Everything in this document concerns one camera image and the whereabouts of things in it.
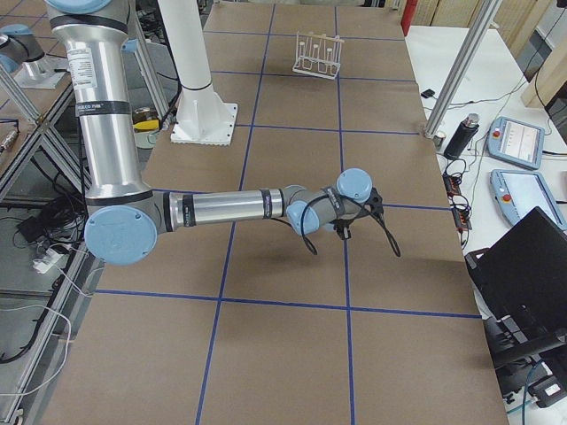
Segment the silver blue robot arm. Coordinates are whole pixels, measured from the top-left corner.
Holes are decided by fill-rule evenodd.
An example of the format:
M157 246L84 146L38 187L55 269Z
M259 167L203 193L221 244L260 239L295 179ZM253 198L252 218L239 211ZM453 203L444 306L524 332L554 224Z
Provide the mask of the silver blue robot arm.
M299 236L371 217L384 225L382 199L359 168L317 191L299 185L224 193L155 192L138 167L122 51L128 40L128 1L50 1L50 26L65 45L88 157L91 185L84 238L103 261L126 266L144 259L161 233L241 220L286 222Z
M1 28L1 66L13 73L24 63L34 63L45 56L31 29L23 24Z

